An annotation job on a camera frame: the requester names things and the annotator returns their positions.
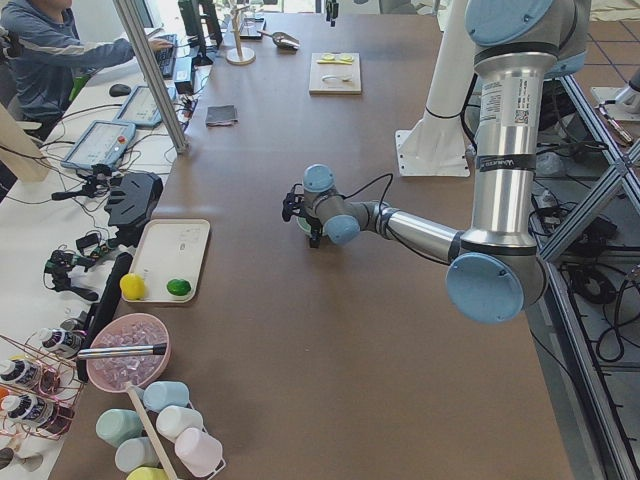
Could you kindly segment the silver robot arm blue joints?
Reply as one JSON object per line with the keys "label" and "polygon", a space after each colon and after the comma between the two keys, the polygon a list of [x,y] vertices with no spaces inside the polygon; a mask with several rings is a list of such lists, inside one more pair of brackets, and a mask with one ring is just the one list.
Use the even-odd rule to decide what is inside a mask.
{"label": "silver robot arm blue joints", "polygon": [[507,321],[535,303],[547,284],[528,231],[543,84],[582,67],[590,8],[587,1],[468,3],[465,30],[482,89],[467,230],[381,201],[350,202],[322,164],[304,173],[305,217],[318,219],[338,245],[373,231],[446,265],[452,303],[475,321]]}

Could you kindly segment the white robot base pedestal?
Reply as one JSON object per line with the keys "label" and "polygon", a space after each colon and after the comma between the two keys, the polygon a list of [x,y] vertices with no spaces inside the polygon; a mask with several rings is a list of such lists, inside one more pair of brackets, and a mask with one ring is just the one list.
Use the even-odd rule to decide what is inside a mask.
{"label": "white robot base pedestal", "polygon": [[444,30],[424,114],[396,132],[399,173],[409,177],[467,177],[462,110],[474,75],[475,44],[465,30],[468,3],[454,1]]}

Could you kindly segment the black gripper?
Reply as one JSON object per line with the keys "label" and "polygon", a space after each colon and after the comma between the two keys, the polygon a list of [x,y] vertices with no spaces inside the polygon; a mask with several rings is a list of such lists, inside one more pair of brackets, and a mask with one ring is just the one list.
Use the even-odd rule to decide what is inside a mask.
{"label": "black gripper", "polygon": [[[282,201],[282,220],[284,222],[290,222],[293,217],[304,218],[305,215],[302,184],[295,183],[285,194]],[[309,246],[311,248],[318,248],[322,239],[323,226],[317,219],[311,219],[308,223],[310,226]]]}

